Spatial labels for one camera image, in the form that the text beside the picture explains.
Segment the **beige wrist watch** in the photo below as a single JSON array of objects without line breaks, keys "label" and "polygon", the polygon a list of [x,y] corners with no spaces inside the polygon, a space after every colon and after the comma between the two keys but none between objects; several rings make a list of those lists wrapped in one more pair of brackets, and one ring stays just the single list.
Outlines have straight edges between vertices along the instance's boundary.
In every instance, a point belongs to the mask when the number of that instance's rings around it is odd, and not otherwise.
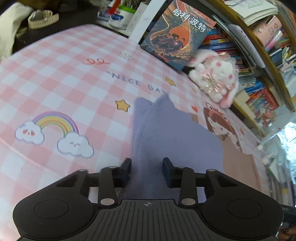
[{"label": "beige wrist watch", "polygon": [[28,17],[29,29],[35,30],[53,25],[59,20],[59,14],[50,10],[36,10]]}]

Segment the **pink checkered desk mat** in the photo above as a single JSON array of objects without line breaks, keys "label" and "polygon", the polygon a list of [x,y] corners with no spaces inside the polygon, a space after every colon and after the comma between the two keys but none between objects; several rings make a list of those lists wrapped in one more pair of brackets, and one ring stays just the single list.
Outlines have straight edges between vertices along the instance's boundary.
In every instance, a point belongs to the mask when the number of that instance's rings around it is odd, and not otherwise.
[{"label": "pink checkered desk mat", "polygon": [[206,125],[210,100],[129,39],[96,25],[59,32],[1,63],[1,240],[17,240],[15,205],[79,169],[131,154],[134,101],[163,93]]}]

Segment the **pink and purple sweater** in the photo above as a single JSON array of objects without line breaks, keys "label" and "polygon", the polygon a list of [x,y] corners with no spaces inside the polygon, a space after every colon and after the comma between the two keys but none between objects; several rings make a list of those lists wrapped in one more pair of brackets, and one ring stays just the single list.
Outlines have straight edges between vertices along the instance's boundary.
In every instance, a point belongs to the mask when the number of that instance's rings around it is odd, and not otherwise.
[{"label": "pink and purple sweater", "polygon": [[166,94],[155,102],[138,98],[134,104],[131,179],[120,199],[178,200],[178,188],[169,188],[165,181],[164,158],[198,173],[215,169],[270,193],[266,175],[255,164],[260,160],[257,149],[243,153],[225,134],[215,135],[195,115],[175,108]]}]

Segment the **white pink plush bunny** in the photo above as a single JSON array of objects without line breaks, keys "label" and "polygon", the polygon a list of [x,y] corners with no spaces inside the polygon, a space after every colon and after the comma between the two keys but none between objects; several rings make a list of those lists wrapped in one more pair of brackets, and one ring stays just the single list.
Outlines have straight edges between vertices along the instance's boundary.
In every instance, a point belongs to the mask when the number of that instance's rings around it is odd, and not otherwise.
[{"label": "white pink plush bunny", "polygon": [[228,53],[199,49],[188,67],[188,77],[221,108],[229,108],[238,91],[239,68]]}]

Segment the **white cream jar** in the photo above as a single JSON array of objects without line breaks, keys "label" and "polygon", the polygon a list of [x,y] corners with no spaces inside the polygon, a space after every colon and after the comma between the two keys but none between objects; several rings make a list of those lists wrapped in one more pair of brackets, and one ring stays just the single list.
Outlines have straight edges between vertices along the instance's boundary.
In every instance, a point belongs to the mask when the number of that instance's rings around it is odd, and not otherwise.
[{"label": "white cream jar", "polygon": [[126,30],[135,12],[136,10],[133,8],[119,5],[115,13],[109,18],[108,23],[115,29]]}]

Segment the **Harry Potter book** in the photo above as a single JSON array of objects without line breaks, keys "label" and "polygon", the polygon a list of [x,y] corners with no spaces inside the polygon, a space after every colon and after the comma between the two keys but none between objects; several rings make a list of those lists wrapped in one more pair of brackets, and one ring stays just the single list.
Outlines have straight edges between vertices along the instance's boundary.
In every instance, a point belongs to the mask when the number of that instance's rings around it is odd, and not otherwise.
[{"label": "Harry Potter book", "polygon": [[140,47],[181,71],[216,22],[183,1],[172,1]]}]

